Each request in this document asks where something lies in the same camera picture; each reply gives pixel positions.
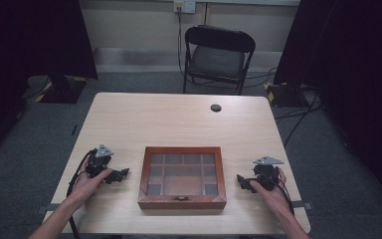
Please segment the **wooden box with glass lid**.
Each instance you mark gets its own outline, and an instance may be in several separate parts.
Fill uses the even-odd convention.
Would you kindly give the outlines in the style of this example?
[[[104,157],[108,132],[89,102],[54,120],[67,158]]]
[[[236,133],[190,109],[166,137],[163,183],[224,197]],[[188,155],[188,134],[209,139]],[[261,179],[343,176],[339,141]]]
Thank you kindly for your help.
[[[224,209],[221,148],[148,146],[137,203],[142,210]]]

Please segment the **dark curtain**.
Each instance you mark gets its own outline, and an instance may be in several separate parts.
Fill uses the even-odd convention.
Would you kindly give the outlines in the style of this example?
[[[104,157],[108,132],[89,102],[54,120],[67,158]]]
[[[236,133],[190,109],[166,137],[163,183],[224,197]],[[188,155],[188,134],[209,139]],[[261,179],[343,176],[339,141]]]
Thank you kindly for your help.
[[[0,0],[0,140],[43,75],[97,77],[80,0]]]
[[[382,0],[299,0],[275,82],[319,88],[382,185]]]

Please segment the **black stand base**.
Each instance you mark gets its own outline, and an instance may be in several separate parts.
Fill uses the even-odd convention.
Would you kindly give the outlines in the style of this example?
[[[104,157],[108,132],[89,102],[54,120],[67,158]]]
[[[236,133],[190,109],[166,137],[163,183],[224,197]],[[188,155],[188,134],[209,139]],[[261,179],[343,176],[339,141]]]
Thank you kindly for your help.
[[[87,80],[64,75],[51,75],[51,82],[45,86],[44,91],[37,97],[37,103],[43,104],[75,104]]]
[[[274,107],[278,108],[306,108],[308,102],[300,87],[288,84],[264,84],[267,98]]]

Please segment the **person's left hand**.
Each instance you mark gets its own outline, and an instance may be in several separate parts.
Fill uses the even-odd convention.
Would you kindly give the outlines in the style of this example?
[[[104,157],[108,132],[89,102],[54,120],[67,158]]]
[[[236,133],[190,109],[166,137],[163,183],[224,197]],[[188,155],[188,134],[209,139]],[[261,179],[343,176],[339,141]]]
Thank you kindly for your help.
[[[112,169],[107,168],[98,176],[90,178],[86,174],[86,166],[88,162],[89,160],[86,159],[86,161],[81,166],[81,172],[79,173],[74,189],[68,196],[68,198],[74,202],[75,209],[81,208],[83,204],[97,190],[97,188],[103,183],[103,180],[112,173]]]

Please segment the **white wall socket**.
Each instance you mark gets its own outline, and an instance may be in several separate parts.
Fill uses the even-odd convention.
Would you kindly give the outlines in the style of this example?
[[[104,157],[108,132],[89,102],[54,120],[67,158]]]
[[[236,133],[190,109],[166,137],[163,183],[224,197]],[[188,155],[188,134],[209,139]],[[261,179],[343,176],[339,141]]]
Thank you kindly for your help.
[[[196,12],[196,2],[192,0],[175,0],[173,2],[175,13],[194,14]]]

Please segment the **person's right hand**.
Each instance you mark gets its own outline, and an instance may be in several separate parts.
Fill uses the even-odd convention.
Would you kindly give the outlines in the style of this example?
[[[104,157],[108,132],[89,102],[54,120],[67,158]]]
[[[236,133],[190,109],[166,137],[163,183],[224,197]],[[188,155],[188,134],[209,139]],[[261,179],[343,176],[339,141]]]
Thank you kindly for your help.
[[[255,180],[252,180],[250,182],[251,185],[262,196],[264,202],[266,203],[268,208],[273,212],[273,214],[276,217],[277,217],[277,214],[280,211],[289,211],[289,212],[291,212],[289,204],[287,202],[287,197],[283,193],[283,189],[285,188],[285,185],[286,185],[286,182],[287,182],[287,178],[286,178],[284,172],[281,169],[279,169],[279,179],[280,179],[279,187],[276,187],[272,191],[265,190]]]

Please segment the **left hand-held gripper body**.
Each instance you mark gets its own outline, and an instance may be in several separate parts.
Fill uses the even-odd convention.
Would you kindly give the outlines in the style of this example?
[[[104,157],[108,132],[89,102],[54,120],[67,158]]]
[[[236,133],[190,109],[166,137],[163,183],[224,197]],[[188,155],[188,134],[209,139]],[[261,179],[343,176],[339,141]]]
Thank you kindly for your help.
[[[107,164],[112,156],[113,152],[104,144],[101,144],[98,148],[94,149],[89,156],[89,162],[86,166],[87,175],[90,178],[98,176],[107,168]]]

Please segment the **black folding chair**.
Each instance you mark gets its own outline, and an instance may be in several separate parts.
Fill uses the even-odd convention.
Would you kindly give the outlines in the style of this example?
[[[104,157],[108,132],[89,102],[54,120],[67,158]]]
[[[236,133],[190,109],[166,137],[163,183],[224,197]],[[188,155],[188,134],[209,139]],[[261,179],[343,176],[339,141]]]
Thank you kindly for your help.
[[[185,32],[183,92],[188,78],[236,86],[240,95],[247,77],[255,40],[247,33],[209,25],[197,25]]]

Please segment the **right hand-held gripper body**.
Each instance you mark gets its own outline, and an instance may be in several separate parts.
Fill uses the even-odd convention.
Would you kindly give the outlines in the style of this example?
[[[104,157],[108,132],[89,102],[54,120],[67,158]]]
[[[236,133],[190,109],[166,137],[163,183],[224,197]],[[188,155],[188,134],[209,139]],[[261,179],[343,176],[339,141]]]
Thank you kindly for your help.
[[[284,164],[281,159],[263,156],[253,160],[253,172],[257,182],[267,191],[272,191],[279,184],[278,164]]]

